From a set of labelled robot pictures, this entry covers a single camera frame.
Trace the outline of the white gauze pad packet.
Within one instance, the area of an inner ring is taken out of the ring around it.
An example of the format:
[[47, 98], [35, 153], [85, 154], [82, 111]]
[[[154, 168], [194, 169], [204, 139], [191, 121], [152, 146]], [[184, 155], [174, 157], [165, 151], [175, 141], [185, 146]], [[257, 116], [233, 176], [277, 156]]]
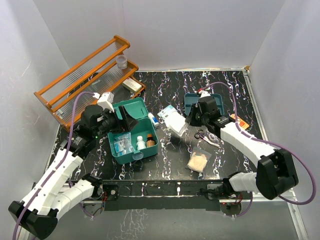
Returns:
[[166, 126], [179, 137], [184, 134], [188, 127], [186, 118], [180, 115], [177, 111], [166, 113], [164, 121]]

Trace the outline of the bag of cotton balls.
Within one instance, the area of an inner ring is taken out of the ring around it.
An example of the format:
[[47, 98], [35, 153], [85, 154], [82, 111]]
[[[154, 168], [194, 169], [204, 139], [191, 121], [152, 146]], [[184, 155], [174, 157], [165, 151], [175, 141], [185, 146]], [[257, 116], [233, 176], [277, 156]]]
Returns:
[[194, 147], [186, 168], [197, 173], [203, 173], [211, 156], [211, 153], [201, 148]]

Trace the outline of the orange wooden shelf rack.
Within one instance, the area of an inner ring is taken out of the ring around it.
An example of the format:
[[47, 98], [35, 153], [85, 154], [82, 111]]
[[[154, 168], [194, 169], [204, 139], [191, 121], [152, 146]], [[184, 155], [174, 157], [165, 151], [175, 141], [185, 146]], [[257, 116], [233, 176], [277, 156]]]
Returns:
[[34, 92], [34, 95], [60, 126], [69, 131], [71, 123], [80, 119], [85, 107], [97, 103], [97, 99], [89, 95], [76, 100], [78, 94], [92, 92], [102, 95], [113, 92], [124, 80], [134, 77], [139, 69], [137, 64], [128, 61], [127, 67], [120, 69], [116, 63], [116, 57], [129, 47], [129, 41], [114, 35], [47, 86]]

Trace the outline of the brown medicine bottle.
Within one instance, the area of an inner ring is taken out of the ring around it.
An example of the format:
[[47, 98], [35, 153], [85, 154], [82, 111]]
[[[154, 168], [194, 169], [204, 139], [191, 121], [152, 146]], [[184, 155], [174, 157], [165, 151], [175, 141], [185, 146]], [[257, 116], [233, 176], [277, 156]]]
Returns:
[[152, 134], [148, 134], [147, 135], [147, 141], [146, 141], [146, 146], [148, 148], [152, 147], [152, 146], [155, 146], [156, 145], [156, 141], [155, 139], [153, 138], [153, 135]]

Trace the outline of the blue cotton swab bag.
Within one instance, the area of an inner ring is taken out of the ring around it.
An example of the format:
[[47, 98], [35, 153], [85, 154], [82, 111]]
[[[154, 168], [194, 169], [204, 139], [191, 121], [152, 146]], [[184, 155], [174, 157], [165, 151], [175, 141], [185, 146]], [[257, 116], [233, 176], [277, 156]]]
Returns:
[[129, 153], [133, 153], [135, 151], [132, 145], [132, 138], [130, 132], [116, 136], [114, 138], [113, 146], [118, 157]]

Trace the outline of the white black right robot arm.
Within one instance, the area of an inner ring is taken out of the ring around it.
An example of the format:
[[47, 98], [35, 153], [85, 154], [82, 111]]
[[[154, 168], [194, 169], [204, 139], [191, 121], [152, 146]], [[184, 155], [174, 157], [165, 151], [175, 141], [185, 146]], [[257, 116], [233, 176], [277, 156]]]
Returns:
[[233, 199], [240, 192], [255, 192], [273, 200], [298, 184], [292, 154], [283, 148], [276, 149], [259, 142], [246, 130], [239, 129], [232, 117], [221, 114], [212, 96], [200, 97], [192, 104], [186, 122], [193, 127], [205, 126], [255, 165], [256, 172], [236, 172], [223, 179], [219, 190], [226, 197]]

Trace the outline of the white medicine box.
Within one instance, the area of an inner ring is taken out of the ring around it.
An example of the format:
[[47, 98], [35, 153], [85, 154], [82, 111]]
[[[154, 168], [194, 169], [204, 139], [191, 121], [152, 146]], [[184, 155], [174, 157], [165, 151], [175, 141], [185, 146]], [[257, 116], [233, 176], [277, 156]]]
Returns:
[[139, 92], [143, 87], [140, 83], [136, 82], [130, 77], [122, 82], [122, 86], [128, 89], [133, 94]]

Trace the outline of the green medicine kit box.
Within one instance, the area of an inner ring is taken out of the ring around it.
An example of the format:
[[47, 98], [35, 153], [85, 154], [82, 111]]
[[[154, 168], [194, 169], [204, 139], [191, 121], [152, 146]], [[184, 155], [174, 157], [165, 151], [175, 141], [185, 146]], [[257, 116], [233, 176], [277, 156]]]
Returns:
[[[124, 165], [157, 155], [159, 140], [154, 125], [148, 117], [149, 111], [147, 110], [144, 100], [141, 97], [137, 97], [114, 103], [113, 108], [119, 118], [121, 118], [121, 114], [119, 112], [120, 106], [124, 106], [129, 115], [138, 121], [138, 124], [133, 128], [133, 130], [130, 131], [133, 152], [126, 154], [117, 153], [115, 149], [115, 142], [116, 138], [118, 138], [120, 135], [111, 132], [107, 134], [111, 155], [114, 157], [116, 162], [120, 165]], [[141, 142], [138, 141], [138, 138], [141, 137], [142, 141], [146, 143], [149, 135], [152, 135], [155, 144], [152, 146], [147, 146], [144, 149], [138, 149], [138, 145], [141, 144]]]

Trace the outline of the white plastic bottle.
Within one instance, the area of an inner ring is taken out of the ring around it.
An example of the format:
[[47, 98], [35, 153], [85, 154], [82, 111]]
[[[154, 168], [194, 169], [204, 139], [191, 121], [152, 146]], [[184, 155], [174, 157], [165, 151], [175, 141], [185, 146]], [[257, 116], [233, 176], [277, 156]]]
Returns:
[[139, 151], [146, 148], [146, 143], [144, 142], [144, 139], [141, 135], [137, 136], [136, 146], [137, 146], [137, 150]]

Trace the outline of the teal divider tray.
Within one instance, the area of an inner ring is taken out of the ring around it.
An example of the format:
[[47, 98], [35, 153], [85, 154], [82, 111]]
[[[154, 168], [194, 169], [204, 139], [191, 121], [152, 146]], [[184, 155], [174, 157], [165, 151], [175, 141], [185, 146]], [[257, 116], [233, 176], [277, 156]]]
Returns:
[[[211, 96], [214, 98], [217, 108], [220, 111], [221, 115], [225, 114], [222, 96], [220, 94], [213, 93]], [[183, 113], [187, 117], [191, 111], [191, 107], [193, 104], [196, 104], [200, 98], [200, 95], [197, 93], [186, 93], [184, 95], [184, 110]]]

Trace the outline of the bandage roll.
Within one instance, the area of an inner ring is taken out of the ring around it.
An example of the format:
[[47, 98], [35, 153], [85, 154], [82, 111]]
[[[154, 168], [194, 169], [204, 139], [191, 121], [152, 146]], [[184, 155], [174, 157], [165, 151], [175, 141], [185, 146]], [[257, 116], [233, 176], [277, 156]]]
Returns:
[[156, 119], [156, 117], [151, 112], [148, 113], [148, 118], [151, 120], [151, 122], [152, 122], [152, 124], [153, 124], [155, 129], [159, 127], [158, 120]]

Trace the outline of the clear plastic cup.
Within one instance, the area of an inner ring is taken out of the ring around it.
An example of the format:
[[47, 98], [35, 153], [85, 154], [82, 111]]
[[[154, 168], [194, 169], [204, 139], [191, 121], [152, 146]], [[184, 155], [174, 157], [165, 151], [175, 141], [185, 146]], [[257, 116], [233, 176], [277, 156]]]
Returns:
[[124, 70], [128, 67], [128, 60], [124, 54], [117, 55], [115, 60], [119, 69]]

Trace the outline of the light blue sachet packet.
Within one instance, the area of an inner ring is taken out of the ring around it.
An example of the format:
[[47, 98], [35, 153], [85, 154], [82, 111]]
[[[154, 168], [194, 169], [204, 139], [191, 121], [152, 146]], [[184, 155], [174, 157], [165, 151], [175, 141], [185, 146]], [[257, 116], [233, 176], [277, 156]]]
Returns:
[[176, 112], [177, 110], [170, 104], [164, 109], [162, 109], [157, 115], [162, 119], [165, 120], [168, 118], [171, 114]]

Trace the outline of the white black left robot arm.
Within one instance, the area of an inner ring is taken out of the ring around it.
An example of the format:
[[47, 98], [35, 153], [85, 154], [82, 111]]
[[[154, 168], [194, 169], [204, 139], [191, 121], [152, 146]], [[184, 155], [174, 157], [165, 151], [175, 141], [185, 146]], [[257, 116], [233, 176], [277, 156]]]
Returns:
[[56, 228], [59, 219], [82, 200], [99, 199], [103, 195], [102, 180], [86, 174], [65, 193], [60, 193], [72, 172], [108, 133], [122, 134], [138, 124], [121, 105], [109, 110], [97, 104], [87, 106], [80, 120], [70, 127], [69, 137], [60, 145], [47, 171], [33, 189], [20, 201], [13, 201], [8, 211], [16, 222], [40, 240]]

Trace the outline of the black handled scissors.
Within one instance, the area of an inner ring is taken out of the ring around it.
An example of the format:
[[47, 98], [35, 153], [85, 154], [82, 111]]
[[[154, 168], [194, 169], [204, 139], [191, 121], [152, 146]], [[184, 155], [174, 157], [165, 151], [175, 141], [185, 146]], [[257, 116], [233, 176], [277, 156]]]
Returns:
[[204, 139], [204, 138], [206, 138], [207, 136], [206, 136], [206, 133], [205, 133], [204, 130], [199, 129], [199, 130], [194, 134], [194, 137], [195, 137], [196, 139]]

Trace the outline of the black front mounting rail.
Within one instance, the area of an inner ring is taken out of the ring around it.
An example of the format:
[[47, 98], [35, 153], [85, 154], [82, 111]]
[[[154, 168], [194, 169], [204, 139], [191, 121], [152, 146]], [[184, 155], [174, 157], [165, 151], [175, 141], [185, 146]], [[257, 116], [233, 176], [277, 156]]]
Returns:
[[105, 211], [220, 210], [220, 198], [206, 193], [221, 180], [105, 180]]

